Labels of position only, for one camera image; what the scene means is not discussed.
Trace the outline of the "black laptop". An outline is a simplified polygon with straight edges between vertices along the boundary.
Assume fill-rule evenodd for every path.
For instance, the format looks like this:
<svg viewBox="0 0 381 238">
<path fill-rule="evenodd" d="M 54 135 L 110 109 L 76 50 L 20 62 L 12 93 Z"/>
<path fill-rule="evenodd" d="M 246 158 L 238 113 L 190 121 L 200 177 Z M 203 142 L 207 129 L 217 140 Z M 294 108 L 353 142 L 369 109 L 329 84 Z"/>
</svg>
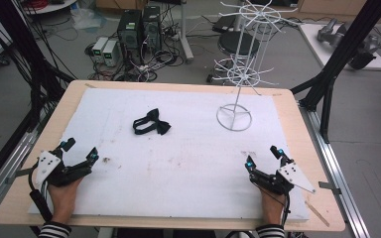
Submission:
<svg viewBox="0 0 381 238">
<path fill-rule="evenodd" d="M 222 16 L 214 23 L 212 30 L 216 33 L 233 32 L 235 22 L 235 16 Z"/>
</svg>

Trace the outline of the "white foam mat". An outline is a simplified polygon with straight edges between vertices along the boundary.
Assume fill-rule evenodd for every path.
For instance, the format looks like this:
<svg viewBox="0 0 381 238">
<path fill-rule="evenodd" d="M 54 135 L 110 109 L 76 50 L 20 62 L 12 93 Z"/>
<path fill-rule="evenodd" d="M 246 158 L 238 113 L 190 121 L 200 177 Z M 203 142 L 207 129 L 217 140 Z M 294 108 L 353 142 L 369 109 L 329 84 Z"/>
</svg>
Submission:
<svg viewBox="0 0 381 238">
<path fill-rule="evenodd" d="M 245 162 L 250 156 L 258 170 L 274 173 L 280 163 L 270 148 L 286 149 L 286 137 L 268 95 L 240 95 L 251 126 L 223 128 L 217 109 L 235 99 L 233 92 L 86 89 L 62 135 L 75 139 L 66 165 L 83 162 L 93 147 L 99 156 L 80 184 L 76 214 L 260 218 L 261 195 Z M 136 135 L 133 122 L 155 108 L 170 130 Z"/>
</svg>

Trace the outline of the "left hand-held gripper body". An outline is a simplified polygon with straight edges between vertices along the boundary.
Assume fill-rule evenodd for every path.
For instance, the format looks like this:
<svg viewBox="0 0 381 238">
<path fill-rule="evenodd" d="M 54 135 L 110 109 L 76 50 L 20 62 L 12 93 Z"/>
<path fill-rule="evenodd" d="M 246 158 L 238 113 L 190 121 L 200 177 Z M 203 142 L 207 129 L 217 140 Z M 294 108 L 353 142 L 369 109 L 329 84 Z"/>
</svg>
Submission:
<svg viewBox="0 0 381 238">
<path fill-rule="evenodd" d="M 65 186 L 91 173 L 91 168 L 83 168 L 80 163 L 65 166 L 63 159 L 44 151 L 38 158 L 38 167 L 34 185 L 42 185 L 45 181 L 54 186 Z"/>
</svg>

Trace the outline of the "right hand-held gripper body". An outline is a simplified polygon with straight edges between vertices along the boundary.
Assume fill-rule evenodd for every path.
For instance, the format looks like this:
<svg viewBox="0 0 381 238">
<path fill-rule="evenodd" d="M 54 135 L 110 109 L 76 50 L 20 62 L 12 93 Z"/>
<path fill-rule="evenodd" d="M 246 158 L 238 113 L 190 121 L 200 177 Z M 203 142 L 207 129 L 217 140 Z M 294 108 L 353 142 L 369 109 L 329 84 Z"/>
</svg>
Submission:
<svg viewBox="0 0 381 238">
<path fill-rule="evenodd" d="M 255 185 L 280 195 L 288 194 L 294 186 L 310 193 L 316 192 L 314 186 L 295 163 L 278 168 L 273 175 L 265 174 L 256 169 L 253 175 L 249 174 L 249 179 Z"/>
</svg>

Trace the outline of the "black frame post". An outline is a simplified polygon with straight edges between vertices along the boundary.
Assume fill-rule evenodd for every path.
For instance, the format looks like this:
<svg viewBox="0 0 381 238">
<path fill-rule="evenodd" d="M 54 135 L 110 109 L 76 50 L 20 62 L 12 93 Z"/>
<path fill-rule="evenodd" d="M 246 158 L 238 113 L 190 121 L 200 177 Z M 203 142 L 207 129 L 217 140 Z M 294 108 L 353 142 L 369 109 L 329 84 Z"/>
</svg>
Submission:
<svg viewBox="0 0 381 238">
<path fill-rule="evenodd" d="M 308 111 L 316 111 L 318 103 L 323 100 L 319 134 L 327 144 L 329 143 L 328 124 L 335 81 L 348 61 L 354 56 L 360 43 L 380 18 L 381 0 L 366 0 L 352 26 L 348 29 L 341 43 L 336 47 L 322 70 L 312 79 L 291 89 L 293 94 L 306 89 L 309 90 L 307 96 L 300 100 L 301 106 Z"/>
<path fill-rule="evenodd" d="M 75 77 L 60 70 L 56 62 L 50 63 L 46 59 L 33 32 L 42 38 L 53 60 L 59 57 L 49 46 L 45 35 L 40 33 L 41 27 L 35 27 L 27 20 L 19 0 L 0 0 L 0 23 L 12 39 L 10 46 L 1 39 L 0 44 L 30 86 L 30 124 L 35 126 L 40 112 L 54 109 Z"/>
</svg>

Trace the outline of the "white floor board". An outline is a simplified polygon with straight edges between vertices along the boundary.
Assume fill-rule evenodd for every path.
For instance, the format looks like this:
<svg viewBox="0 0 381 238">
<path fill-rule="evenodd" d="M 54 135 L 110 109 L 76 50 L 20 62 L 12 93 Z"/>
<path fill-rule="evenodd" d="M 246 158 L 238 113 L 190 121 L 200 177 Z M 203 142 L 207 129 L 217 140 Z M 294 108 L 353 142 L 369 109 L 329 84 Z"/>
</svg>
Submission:
<svg viewBox="0 0 381 238">
<path fill-rule="evenodd" d="M 323 27 L 323 24 L 303 24 L 300 26 L 300 30 L 309 43 L 311 50 L 314 52 L 319 64 L 324 66 L 330 56 L 332 55 L 334 48 L 328 43 L 321 43 L 317 39 L 318 31 Z M 381 71 L 381 57 L 378 53 L 374 53 L 375 59 L 373 59 L 363 70 L 377 70 Z"/>
</svg>

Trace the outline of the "grey metal table leg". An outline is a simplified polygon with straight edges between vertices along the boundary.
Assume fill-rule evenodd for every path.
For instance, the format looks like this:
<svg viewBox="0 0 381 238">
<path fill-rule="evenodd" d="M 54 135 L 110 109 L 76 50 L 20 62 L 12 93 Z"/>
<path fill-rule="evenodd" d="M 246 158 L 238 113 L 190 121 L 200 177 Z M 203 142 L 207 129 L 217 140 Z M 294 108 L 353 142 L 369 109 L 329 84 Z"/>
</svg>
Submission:
<svg viewBox="0 0 381 238">
<path fill-rule="evenodd" d="M 181 4 L 181 30 L 180 41 L 185 54 L 185 63 L 191 63 L 194 60 L 191 46 L 187 39 L 187 0 L 180 0 Z"/>
</svg>

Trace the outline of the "person's left hand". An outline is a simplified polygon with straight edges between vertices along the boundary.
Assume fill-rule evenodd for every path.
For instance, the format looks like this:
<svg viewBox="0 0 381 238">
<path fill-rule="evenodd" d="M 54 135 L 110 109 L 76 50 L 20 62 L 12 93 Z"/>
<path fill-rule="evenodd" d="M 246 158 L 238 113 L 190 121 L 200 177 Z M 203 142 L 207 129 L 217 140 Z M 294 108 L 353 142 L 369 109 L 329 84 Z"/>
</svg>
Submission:
<svg viewBox="0 0 381 238">
<path fill-rule="evenodd" d="M 81 183 L 81 178 L 66 185 L 54 186 L 50 184 L 48 191 L 54 207 L 53 222 L 67 224 L 75 209 L 75 199 L 78 186 Z"/>
</svg>

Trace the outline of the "grey metal table clamp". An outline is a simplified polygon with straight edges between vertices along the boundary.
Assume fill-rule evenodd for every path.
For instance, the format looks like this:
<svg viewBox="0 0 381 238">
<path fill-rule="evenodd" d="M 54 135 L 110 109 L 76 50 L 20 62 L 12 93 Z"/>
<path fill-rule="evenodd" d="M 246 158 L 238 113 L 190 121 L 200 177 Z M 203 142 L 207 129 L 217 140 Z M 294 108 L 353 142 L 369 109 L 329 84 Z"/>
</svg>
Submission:
<svg viewBox="0 0 381 238">
<path fill-rule="evenodd" d="M 334 186 L 334 185 L 333 185 L 332 183 L 330 183 L 330 182 L 320 181 L 320 182 L 318 183 L 318 186 L 319 186 L 320 188 L 324 188 L 324 189 L 329 189 L 329 190 L 331 190 L 332 193 L 333 193 L 334 195 L 340 195 L 340 194 L 341 194 L 341 189 L 338 188 L 338 187 L 336 187 L 336 186 Z"/>
<path fill-rule="evenodd" d="M 14 172 L 10 177 L 5 178 L 5 184 L 12 184 L 18 177 L 27 176 L 31 169 L 18 170 Z"/>
</svg>

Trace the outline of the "black bow tie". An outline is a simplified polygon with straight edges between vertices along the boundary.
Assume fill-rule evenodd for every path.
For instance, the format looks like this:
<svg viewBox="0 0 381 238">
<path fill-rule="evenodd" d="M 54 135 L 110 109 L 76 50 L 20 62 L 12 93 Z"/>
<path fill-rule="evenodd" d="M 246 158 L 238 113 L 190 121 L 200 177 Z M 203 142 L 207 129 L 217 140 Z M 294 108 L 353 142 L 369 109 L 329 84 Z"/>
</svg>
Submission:
<svg viewBox="0 0 381 238">
<path fill-rule="evenodd" d="M 150 110 L 145 117 L 139 118 L 133 122 L 133 129 L 136 135 L 144 135 L 153 130 L 156 130 L 158 134 L 165 135 L 171 128 L 171 125 L 159 119 L 160 112 L 158 108 Z M 140 129 L 143 126 L 151 122 L 146 128 Z"/>
</svg>

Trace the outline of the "white wire display rack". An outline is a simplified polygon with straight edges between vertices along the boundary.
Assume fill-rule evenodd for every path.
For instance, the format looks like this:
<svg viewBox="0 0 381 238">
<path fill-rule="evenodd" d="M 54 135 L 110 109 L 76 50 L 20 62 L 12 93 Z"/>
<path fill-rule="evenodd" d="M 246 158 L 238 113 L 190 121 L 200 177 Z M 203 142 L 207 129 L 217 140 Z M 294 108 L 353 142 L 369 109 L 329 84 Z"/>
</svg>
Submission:
<svg viewBox="0 0 381 238">
<path fill-rule="evenodd" d="M 273 82 L 266 81 L 262 78 L 262 74 L 271 71 L 271 69 L 261 69 L 265 53 L 268 49 L 269 42 L 272 39 L 273 31 L 281 32 L 279 23 L 286 22 L 296 25 L 296 22 L 288 20 L 282 16 L 283 13 L 288 13 L 288 10 L 278 10 L 272 7 L 273 0 L 267 0 L 266 3 L 259 3 L 257 0 L 241 0 L 238 5 L 230 5 L 223 3 L 223 6 L 235 8 L 234 13 L 230 16 L 236 17 L 237 29 L 233 32 L 240 32 L 250 34 L 253 38 L 257 39 L 260 43 L 259 52 L 251 66 L 260 76 L 259 83 L 267 83 L 273 85 Z M 233 103 L 221 105 L 216 112 L 217 122 L 225 129 L 234 132 L 247 130 L 253 121 L 252 113 L 249 109 L 245 108 L 239 103 L 240 92 L 243 87 L 249 87 L 254 92 L 260 95 L 257 91 L 256 85 L 243 85 L 242 81 L 248 76 L 247 73 L 240 75 L 240 80 L 237 84 L 233 84 L 238 88 L 236 99 Z"/>
</svg>

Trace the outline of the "round white table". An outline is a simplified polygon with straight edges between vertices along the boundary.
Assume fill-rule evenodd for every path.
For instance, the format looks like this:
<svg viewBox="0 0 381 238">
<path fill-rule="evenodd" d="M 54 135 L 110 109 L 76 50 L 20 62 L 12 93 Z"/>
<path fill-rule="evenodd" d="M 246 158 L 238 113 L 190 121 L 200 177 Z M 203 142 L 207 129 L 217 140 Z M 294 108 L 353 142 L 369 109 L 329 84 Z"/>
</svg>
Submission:
<svg viewBox="0 0 381 238">
<path fill-rule="evenodd" d="M 77 0 L 63 0 L 62 4 L 48 4 L 42 9 L 24 7 L 23 10 L 29 15 L 45 14 L 69 8 L 71 5 L 75 5 L 76 3 Z"/>
</svg>

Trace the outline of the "white bench power supply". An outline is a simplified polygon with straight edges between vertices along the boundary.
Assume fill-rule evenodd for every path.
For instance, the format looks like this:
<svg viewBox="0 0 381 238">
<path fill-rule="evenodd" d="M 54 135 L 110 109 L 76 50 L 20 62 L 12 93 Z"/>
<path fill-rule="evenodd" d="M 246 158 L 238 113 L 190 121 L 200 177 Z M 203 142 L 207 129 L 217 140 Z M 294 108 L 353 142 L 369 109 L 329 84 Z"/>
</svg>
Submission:
<svg viewBox="0 0 381 238">
<path fill-rule="evenodd" d="M 103 50 L 108 41 L 107 37 L 100 37 L 92 47 L 93 59 L 97 63 L 104 63 Z"/>
<path fill-rule="evenodd" d="M 118 44 L 115 40 L 109 40 L 106 43 L 102 53 L 103 53 L 104 62 L 107 66 L 117 65 L 120 58 L 120 53 L 119 53 Z"/>
</svg>

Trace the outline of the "grey robot device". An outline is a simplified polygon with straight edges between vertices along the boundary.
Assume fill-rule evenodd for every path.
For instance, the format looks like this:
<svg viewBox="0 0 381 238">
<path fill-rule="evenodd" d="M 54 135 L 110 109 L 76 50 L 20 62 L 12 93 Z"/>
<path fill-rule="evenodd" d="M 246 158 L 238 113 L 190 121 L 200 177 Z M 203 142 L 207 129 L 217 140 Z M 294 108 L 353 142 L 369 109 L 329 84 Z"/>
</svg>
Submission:
<svg viewBox="0 0 381 238">
<path fill-rule="evenodd" d="M 347 31 L 351 27 L 351 22 L 343 23 L 338 27 L 336 32 L 333 31 L 334 25 L 337 23 L 335 18 L 331 19 L 328 24 L 317 31 L 317 40 L 321 43 L 328 42 L 334 49 L 342 41 Z M 348 65 L 355 70 L 363 69 L 373 60 L 376 59 L 374 54 L 378 50 L 378 37 L 368 34 L 362 43 L 357 47 L 356 52 L 348 61 Z"/>
</svg>

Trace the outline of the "clear plastic bag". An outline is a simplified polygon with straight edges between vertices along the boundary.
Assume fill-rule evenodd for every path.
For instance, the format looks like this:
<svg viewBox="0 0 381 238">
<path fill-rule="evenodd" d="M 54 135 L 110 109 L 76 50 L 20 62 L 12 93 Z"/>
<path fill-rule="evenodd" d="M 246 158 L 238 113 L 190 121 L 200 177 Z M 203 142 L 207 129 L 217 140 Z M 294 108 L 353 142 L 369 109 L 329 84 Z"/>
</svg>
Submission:
<svg viewBox="0 0 381 238">
<path fill-rule="evenodd" d="M 76 30 L 102 28 L 106 19 L 91 9 L 76 8 L 70 10 L 73 19 L 72 26 Z"/>
</svg>

